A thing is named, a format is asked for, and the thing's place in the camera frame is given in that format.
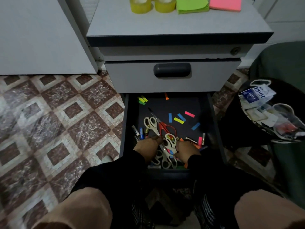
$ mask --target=pink sticky notes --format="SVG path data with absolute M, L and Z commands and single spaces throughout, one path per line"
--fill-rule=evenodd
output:
M 210 9 L 241 11 L 242 0 L 210 0 Z
M 201 144 L 202 144 L 202 137 L 199 137 L 198 138 L 198 145 L 200 146 L 200 148 L 201 148 Z
M 188 116 L 190 116 L 190 117 L 195 117 L 195 115 L 194 114 L 192 114 L 192 113 L 189 113 L 189 112 L 187 112 L 187 111 L 185 111 L 185 113 L 184 114 L 186 114 L 186 115 L 188 115 Z

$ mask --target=red scissors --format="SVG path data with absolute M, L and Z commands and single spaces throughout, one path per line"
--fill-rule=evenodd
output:
M 150 108 L 148 108 L 148 110 L 150 111 L 150 113 L 152 114 L 152 116 L 157 120 L 158 126 L 159 126 L 159 133 L 160 136 L 162 137 L 162 130 L 165 131 L 165 134 L 170 133 L 172 134 L 167 127 L 171 127 L 174 131 L 175 131 L 175 137 L 177 137 L 177 132 L 176 129 L 173 126 L 167 125 L 166 123 L 162 122 L 153 112 Z

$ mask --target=clear tape roll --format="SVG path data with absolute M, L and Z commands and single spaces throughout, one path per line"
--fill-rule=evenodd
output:
M 151 9 L 151 0 L 129 0 L 133 13 L 145 14 Z
M 176 0 L 155 0 L 155 9 L 160 13 L 170 13 L 176 8 Z

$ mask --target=black sleeve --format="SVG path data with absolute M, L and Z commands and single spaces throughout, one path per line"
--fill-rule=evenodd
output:
M 202 156 L 192 155 L 188 168 L 202 186 L 215 217 L 225 228 L 238 228 L 234 207 L 245 193 L 271 188 L 241 169 L 223 164 L 216 156 L 217 151 L 206 149 Z
M 124 222 L 130 217 L 126 212 L 131 211 L 137 177 L 146 167 L 141 154 L 134 150 L 129 151 L 116 161 L 87 169 L 76 182 L 71 193 L 85 187 L 99 189 L 110 203 L 112 222 Z

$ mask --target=cabinet top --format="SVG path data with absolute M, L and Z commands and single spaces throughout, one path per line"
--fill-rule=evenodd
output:
M 272 34 L 247 0 L 240 12 L 190 14 L 163 14 L 155 8 L 135 14 L 129 0 L 100 0 L 87 39 L 91 46 L 252 44 L 265 43 Z

